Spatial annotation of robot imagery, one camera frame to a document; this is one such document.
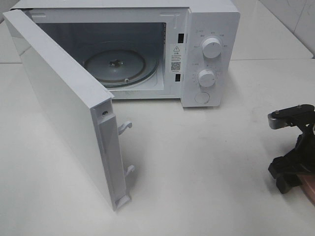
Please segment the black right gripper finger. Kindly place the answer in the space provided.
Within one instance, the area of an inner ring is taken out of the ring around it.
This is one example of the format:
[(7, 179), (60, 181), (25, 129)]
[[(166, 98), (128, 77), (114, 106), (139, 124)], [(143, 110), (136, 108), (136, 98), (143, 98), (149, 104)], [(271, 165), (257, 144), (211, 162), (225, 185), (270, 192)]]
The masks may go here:
[(300, 158), (297, 156), (281, 156), (275, 158), (268, 167), (272, 176), (298, 175), (304, 173)]
[(276, 174), (276, 187), (282, 194), (288, 193), (293, 187), (302, 185), (299, 177), (302, 174), (303, 172)]

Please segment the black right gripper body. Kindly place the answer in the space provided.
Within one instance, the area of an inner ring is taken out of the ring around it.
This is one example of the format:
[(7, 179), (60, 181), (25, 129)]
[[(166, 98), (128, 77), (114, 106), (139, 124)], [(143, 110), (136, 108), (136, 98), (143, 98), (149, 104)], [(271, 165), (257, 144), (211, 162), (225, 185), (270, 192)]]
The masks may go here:
[(306, 172), (315, 171), (315, 125), (309, 124), (301, 135), (298, 136), (295, 145), (298, 164)]

